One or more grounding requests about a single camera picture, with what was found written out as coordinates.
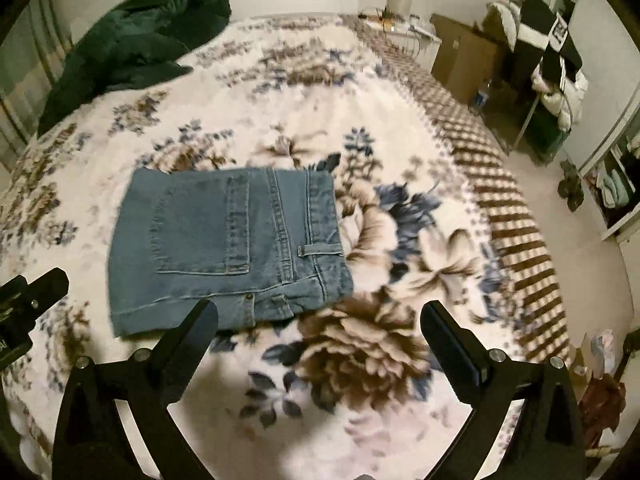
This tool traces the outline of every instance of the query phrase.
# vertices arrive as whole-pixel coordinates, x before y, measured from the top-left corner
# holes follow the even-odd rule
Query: patterned curtain
[[[11,170],[71,49],[53,0],[31,0],[0,44],[0,163]]]

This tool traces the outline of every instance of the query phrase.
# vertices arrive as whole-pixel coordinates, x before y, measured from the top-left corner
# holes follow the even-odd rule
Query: floral blanket
[[[440,300],[488,348],[566,357],[564,312],[540,232],[482,124],[351,17],[245,20],[185,56],[194,72],[112,92],[34,139],[0,208],[0,279],[51,267],[68,296],[2,373],[20,452],[50,474],[76,359],[127,358],[156,336],[113,337],[106,262],[134,168],[313,168],[335,179],[354,296],[287,322],[218,333],[170,413],[217,479],[423,478],[470,410],[418,326]],[[126,405],[146,473],[158,476]],[[506,419],[483,472],[497,466]]]

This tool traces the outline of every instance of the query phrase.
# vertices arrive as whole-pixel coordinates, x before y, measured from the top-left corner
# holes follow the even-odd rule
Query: jeans back pocket
[[[157,272],[249,272],[249,178],[209,174],[168,187],[150,229]]]

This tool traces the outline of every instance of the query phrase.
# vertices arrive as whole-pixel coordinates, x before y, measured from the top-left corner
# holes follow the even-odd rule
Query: white nightstand
[[[366,20],[365,23],[376,30],[383,30],[394,44],[431,73],[442,43],[439,37],[424,28],[407,23],[397,23],[391,28],[388,25],[383,28],[380,22]]]

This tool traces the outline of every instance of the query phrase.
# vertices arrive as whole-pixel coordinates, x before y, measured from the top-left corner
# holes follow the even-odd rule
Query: dark green blanket
[[[229,0],[126,0],[105,14],[66,56],[38,136],[84,103],[113,90],[142,89],[191,72],[176,60],[228,24]]]

